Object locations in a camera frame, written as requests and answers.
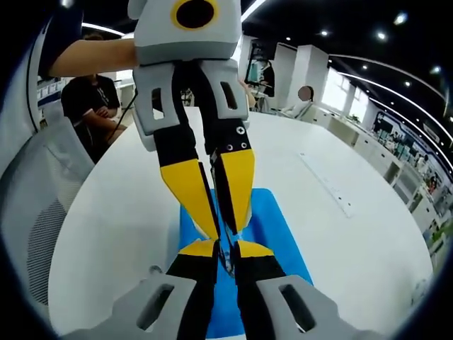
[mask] cable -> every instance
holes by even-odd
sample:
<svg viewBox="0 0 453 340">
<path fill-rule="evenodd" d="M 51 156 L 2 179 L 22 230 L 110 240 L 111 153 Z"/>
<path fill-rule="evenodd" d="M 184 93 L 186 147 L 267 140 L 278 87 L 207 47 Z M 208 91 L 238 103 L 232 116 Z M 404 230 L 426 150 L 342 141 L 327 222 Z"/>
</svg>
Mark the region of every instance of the cable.
<svg viewBox="0 0 453 340">
<path fill-rule="evenodd" d="M 134 98 L 132 98 L 132 100 L 130 101 L 129 105 L 127 105 L 126 109 L 125 109 L 125 112 L 122 113 L 121 115 L 121 118 L 120 120 L 118 121 L 118 124 L 116 125 L 115 129 L 113 130 L 112 134 L 110 135 L 110 137 L 107 139 L 107 142 L 109 142 L 113 135 L 115 134 L 115 132 L 117 132 L 118 128 L 120 127 L 121 125 L 121 122 L 122 122 L 122 119 L 125 117 L 126 113 L 128 112 L 128 110 L 130 109 L 130 107 L 132 106 L 132 104 L 134 103 L 136 97 L 137 97 L 137 89 L 135 89 L 135 95 L 134 95 Z"/>
</svg>

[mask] desk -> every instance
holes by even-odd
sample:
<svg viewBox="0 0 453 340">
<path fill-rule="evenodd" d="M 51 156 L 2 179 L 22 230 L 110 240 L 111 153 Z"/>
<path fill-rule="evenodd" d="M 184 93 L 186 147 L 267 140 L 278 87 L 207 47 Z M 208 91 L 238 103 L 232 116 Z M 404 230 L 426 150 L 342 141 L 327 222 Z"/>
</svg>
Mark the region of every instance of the desk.
<svg viewBox="0 0 453 340">
<path fill-rule="evenodd" d="M 185 109 L 208 170 L 199 110 Z M 393 331 L 406 317 L 416 283 L 432 274 L 406 206 L 360 155 L 322 127 L 260 113 L 251 113 L 250 122 L 254 186 L 274 193 L 314 285 L 354 326 Z M 351 217 L 300 152 L 348 197 Z M 131 126 L 95 166 L 62 226 L 49 282 L 56 331 L 94 327 L 151 265 L 168 268 L 178 248 L 178 215 L 156 153 L 145 150 Z"/>
</svg>

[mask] hand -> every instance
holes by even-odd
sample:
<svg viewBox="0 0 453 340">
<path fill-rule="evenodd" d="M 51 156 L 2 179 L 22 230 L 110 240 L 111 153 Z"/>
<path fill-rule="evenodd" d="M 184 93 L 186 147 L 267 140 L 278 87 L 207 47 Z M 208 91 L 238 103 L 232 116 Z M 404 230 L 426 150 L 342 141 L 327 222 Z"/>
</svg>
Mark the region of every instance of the hand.
<svg viewBox="0 0 453 340">
<path fill-rule="evenodd" d="M 242 87 L 244 87 L 244 88 L 245 88 L 245 90 L 248 90 L 248 85 L 247 85 L 247 84 L 245 83 L 245 81 L 244 81 L 244 80 L 242 80 L 242 79 L 238 79 L 238 81 L 239 81 L 240 85 L 242 85 Z"/>
<path fill-rule="evenodd" d="M 105 106 L 99 108 L 96 111 L 96 115 L 98 115 L 99 117 L 102 117 L 102 118 L 108 118 L 109 117 L 108 108 L 106 108 Z"/>
</svg>

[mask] black t-shirt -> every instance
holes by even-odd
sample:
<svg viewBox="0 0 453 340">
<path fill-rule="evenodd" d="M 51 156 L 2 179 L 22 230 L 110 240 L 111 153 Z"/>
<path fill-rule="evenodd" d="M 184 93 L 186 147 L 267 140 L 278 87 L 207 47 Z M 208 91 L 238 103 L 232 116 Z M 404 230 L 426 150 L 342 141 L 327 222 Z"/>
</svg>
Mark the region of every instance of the black t-shirt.
<svg viewBox="0 0 453 340">
<path fill-rule="evenodd" d="M 266 81 L 268 83 L 268 86 L 271 86 L 265 87 L 264 94 L 267 94 L 269 97 L 273 97 L 275 95 L 275 73 L 272 66 L 269 66 L 268 68 L 263 70 L 263 81 Z"/>
<path fill-rule="evenodd" d="M 97 79 L 98 84 L 93 85 L 90 79 L 80 76 L 72 79 L 64 87 L 62 92 L 64 115 L 73 124 L 79 122 L 90 109 L 96 112 L 103 106 L 120 107 L 113 80 L 99 75 Z"/>
</svg>

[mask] white pillar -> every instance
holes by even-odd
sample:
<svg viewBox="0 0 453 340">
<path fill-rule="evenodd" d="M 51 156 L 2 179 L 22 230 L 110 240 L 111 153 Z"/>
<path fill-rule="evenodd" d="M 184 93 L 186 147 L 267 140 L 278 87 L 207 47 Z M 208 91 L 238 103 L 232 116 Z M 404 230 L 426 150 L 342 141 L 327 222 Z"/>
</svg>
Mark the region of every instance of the white pillar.
<svg viewBox="0 0 453 340">
<path fill-rule="evenodd" d="M 376 120 L 379 109 L 371 101 L 368 102 L 367 111 L 363 118 L 362 127 L 368 131 L 373 128 L 374 121 Z"/>
<path fill-rule="evenodd" d="M 349 86 L 348 95 L 346 96 L 345 107 L 342 114 L 344 116 L 348 116 L 351 111 L 352 102 L 354 101 L 355 89 L 355 86 Z"/>
<path fill-rule="evenodd" d="M 249 37 L 245 35 L 242 37 L 242 47 L 241 47 L 241 56 L 239 58 L 239 65 L 238 65 L 238 75 L 240 79 L 246 78 L 247 73 L 247 66 L 248 61 L 250 60 L 250 53 L 252 48 L 252 40 L 255 39 L 254 37 Z"/>
<path fill-rule="evenodd" d="M 275 98 L 272 107 L 284 108 L 286 105 L 296 56 L 295 50 L 280 44 L 277 45 L 275 58 L 272 61 L 275 73 Z"/>
<path fill-rule="evenodd" d="M 297 48 L 286 106 L 295 105 L 300 100 L 297 93 L 306 85 L 313 87 L 315 103 L 321 102 L 328 72 L 327 64 L 328 54 L 317 47 L 305 45 Z"/>
</svg>

